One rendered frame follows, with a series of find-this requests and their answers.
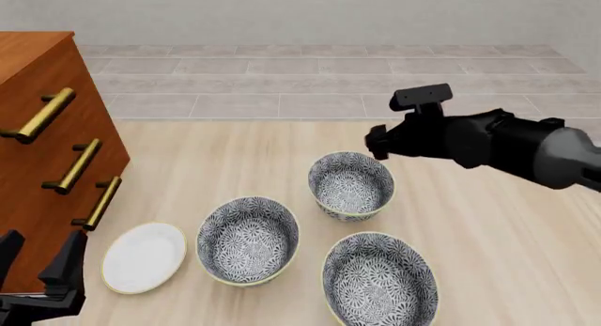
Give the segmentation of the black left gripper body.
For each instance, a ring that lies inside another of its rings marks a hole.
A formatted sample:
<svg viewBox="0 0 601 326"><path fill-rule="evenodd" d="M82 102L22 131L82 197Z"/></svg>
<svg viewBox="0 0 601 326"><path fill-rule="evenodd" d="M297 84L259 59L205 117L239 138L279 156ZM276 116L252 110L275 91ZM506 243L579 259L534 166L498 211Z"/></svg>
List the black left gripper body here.
<svg viewBox="0 0 601 326"><path fill-rule="evenodd" d="M0 294L0 326L32 326L34 322L76 317L85 303L85 288L51 293Z"/></svg>

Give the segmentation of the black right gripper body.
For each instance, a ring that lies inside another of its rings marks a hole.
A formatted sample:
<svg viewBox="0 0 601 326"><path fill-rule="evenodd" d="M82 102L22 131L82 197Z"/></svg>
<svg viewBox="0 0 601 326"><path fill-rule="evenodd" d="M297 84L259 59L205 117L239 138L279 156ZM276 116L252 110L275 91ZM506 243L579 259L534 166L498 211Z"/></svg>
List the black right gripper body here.
<svg viewBox="0 0 601 326"><path fill-rule="evenodd" d="M364 137L364 143L373 158L384 161L389 158L389 142L386 125L376 125Z"/></svg>

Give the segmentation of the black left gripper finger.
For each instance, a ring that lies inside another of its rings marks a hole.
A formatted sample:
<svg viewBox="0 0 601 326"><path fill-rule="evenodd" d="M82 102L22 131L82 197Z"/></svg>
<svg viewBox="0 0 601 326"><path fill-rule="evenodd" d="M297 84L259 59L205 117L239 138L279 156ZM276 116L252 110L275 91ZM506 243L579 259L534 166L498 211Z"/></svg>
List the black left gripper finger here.
<svg viewBox="0 0 601 326"><path fill-rule="evenodd" d="M84 257L87 235L83 230L70 232L52 262L39 274L44 294L64 295L70 291L85 293Z"/></svg>
<svg viewBox="0 0 601 326"><path fill-rule="evenodd" d="M0 238L0 283L4 283L10 266L23 248L25 238L15 229L10 229Z"/></svg>

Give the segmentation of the black patterned bowl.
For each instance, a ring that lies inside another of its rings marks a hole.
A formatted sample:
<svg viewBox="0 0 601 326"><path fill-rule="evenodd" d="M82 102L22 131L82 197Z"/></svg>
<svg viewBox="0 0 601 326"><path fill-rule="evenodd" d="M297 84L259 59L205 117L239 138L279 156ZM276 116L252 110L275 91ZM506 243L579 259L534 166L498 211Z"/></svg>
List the black patterned bowl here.
<svg viewBox="0 0 601 326"><path fill-rule="evenodd" d="M393 174L381 162L354 151L336 151L316 160L308 187L317 205L338 221L367 221L393 199Z"/></svg>
<svg viewBox="0 0 601 326"><path fill-rule="evenodd" d="M342 326L431 326L437 314L437 282L425 260L382 232L336 242L324 259L321 283Z"/></svg>
<svg viewBox="0 0 601 326"><path fill-rule="evenodd" d="M209 276L233 287L264 285L294 259L300 228L285 205L264 196L235 198L199 226L195 252Z"/></svg>

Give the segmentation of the white plate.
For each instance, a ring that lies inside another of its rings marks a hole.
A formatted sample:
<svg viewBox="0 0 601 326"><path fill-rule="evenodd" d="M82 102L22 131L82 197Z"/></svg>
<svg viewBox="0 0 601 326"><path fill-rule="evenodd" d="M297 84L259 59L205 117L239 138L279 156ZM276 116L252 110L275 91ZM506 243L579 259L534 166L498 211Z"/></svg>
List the white plate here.
<svg viewBox="0 0 601 326"><path fill-rule="evenodd" d="M118 294L143 294L170 280L186 255L187 240L179 227L140 224L111 243L100 275L104 285Z"/></svg>

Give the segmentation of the wooden cabinet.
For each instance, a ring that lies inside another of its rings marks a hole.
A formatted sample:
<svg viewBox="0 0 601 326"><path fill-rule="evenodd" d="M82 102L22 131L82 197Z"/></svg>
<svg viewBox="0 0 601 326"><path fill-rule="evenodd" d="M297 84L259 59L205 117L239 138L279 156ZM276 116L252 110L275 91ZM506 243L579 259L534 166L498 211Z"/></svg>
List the wooden cabinet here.
<svg viewBox="0 0 601 326"><path fill-rule="evenodd" d="M0 32L0 235L21 252L0 293L39 273L73 231L97 228L130 156L71 32Z"/></svg>

